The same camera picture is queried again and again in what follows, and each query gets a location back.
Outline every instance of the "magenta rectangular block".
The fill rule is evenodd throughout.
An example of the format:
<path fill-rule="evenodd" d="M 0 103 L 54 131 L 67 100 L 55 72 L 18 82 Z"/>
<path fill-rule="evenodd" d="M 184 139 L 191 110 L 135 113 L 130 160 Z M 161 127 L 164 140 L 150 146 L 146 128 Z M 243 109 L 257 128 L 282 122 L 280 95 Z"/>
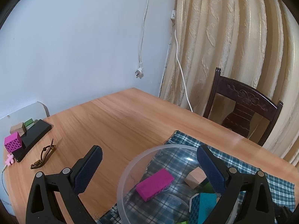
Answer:
<path fill-rule="evenodd" d="M 11 153 L 22 147 L 22 139 L 19 133 L 16 131 L 4 139 L 4 146 L 8 153 Z"/>
<path fill-rule="evenodd" d="M 148 201 L 150 198 L 171 184 L 173 180 L 174 177 L 163 168 L 152 176 L 138 183 L 136 185 L 136 191 L 138 194 L 140 194 L 144 201 Z"/>

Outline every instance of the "black rectangular object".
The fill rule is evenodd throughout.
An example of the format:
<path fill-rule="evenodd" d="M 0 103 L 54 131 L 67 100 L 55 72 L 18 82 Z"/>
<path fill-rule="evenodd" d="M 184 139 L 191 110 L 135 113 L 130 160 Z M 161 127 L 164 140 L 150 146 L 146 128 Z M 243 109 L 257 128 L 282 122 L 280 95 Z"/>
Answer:
<path fill-rule="evenodd" d="M 21 136 L 23 147 L 12 152 L 16 161 L 21 162 L 31 148 L 51 129 L 52 125 L 40 119 L 27 130 L 26 134 Z"/>

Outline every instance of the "bowl rim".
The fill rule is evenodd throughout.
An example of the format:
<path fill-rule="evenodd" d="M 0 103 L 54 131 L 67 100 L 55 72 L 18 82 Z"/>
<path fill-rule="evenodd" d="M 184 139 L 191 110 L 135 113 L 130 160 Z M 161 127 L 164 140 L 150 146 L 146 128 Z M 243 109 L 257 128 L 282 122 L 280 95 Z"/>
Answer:
<path fill-rule="evenodd" d="M 197 151 L 197 148 L 192 147 L 192 146 L 180 145 L 180 144 L 167 144 L 167 145 L 156 146 L 156 147 L 153 147 L 151 149 L 148 149 L 148 150 L 142 152 L 141 154 L 139 154 L 132 161 L 130 161 L 129 164 L 127 165 L 127 167 L 125 168 L 125 170 L 123 171 L 123 173 L 121 175 L 121 178 L 118 182 L 117 194 L 116 194 L 118 213 L 119 213 L 119 216 L 120 216 L 120 218 L 121 218 L 121 220 L 123 221 L 124 224 L 131 224 L 131 222 L 129 221 L 129 219 L 127 217 L 127 214 L 125 212 L 124 199 L 122 197 L 123 193 L 124 193 L 124 184 L 125 184 L 125 182 L 128 178 L 129 172 L 132 170 L 132 168 L 135 166 L 135 164 L 137 162 L 139 162 L 146 155 L 148 155 L 148 154 L 150 154 L 154 151 L 158 151 L 158 150 L 166 149 L 166 148 L 182 148 L 182 149 L 193 150 L 195 152 Z"/>

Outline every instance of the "beige curtain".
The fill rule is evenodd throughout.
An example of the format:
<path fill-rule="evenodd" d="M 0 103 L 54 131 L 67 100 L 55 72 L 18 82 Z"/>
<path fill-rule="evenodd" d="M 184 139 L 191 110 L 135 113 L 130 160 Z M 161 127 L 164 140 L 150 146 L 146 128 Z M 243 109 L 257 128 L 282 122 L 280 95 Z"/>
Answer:
<path fill-rule="evenodd" d="M 299 161 L 299 26 L 280 0 L 177 0 L 179 60 L 193 111 L 202 115 L 216 67 L 222 75 L 283 101 L 264 147 Z M 189 108 L 173 36 L 160 97 Z M 221 123 L 234 102 L 217 96 L 209 119 Z M 250 139 L 258 142 L 267 120 L 255 115 Z"/>

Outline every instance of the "white plug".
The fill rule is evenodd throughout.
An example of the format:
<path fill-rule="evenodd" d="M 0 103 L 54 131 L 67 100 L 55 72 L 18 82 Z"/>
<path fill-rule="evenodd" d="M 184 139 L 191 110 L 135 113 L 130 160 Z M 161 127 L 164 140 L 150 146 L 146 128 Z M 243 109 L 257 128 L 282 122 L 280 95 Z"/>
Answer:
<path fill-rule="evenodd" d="M 142 71 L 142 68 L 138 68 L 136 71 L 135 71 L 135 75 L 136 75 L 136 78 L 142 78 L 143 76 L 143 71 Z"/>
<path fill-rule="evenodd" d="M 175 21 L 175 10 L 172 10 L 170 19 L 171 19 L 172 21 Z"/>

